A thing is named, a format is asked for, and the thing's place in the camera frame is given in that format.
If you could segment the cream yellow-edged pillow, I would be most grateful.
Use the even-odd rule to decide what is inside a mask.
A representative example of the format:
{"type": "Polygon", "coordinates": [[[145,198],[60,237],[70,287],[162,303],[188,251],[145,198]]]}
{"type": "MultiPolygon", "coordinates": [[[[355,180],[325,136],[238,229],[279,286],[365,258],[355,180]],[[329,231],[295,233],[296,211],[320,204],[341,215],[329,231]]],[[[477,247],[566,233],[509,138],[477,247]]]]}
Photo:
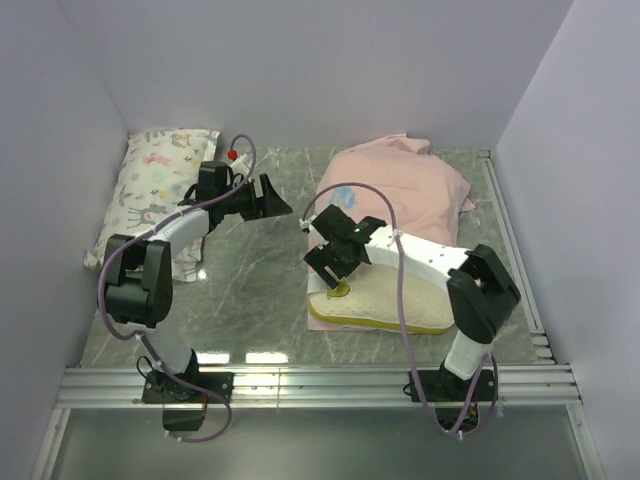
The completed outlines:
{"type": "Polygon", "coordinates": [[[448,294],[424,279],[405,273],[403,292],[397,294],[397,270],[363,265],[346,279],[349,292],[331,293],[320,277],[307,282],[311,331],[401,330],[397,300],[403,300],[404,318],[411,333],[438,335],[454,325],[448,294]]]}

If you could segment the pink pillowcase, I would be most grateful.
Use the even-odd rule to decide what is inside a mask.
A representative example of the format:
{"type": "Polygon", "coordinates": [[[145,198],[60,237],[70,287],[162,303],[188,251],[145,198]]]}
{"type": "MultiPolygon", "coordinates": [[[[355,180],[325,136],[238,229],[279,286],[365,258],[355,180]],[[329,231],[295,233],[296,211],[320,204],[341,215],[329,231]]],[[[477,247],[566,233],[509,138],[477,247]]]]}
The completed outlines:
{"type": "Polygon", "coordinates": [[[333,204],[354,221],[395,216],[406,234],[456,246],[459,216],[474,207],[471,186],[429,150],[426,139],[396,134],[336,154],[318,184],[315,212],[333,204]]]}

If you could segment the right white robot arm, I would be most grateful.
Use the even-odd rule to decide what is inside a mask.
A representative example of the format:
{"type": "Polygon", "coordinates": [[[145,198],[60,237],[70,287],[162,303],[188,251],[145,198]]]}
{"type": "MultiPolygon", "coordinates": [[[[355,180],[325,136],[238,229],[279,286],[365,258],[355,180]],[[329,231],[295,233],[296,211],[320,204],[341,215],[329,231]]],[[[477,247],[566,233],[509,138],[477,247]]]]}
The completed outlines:
{"type": "Polygon", "coordinates": [[[496,252],[405,234],[371,216],[354,221],[335,205],[301,221],[311,238],[309,310],[334,325],[456,335],[442,362],[444,394],[460,400],[521,300],[496,252]]]}

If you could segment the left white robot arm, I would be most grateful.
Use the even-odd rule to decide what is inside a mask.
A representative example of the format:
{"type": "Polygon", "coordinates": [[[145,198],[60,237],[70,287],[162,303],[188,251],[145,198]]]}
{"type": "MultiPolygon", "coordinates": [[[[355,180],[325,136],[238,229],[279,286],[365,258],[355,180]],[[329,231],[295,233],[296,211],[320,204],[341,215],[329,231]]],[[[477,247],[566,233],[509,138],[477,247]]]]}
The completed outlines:
{"type": "Polygon", "coordinates": [[[135,338],[149,353],[150,388],[177,402],[189,402],[207,391],[195,352],[179,335],[170,311],[172,262],[189,244],[211,233],[228,215],[245,221],[291,214],[265,174],[218,161],[200,166],[198,179],[176,209],[137,236],[109,238],[99,278],[98,308],[115,338],[135,338]]]}

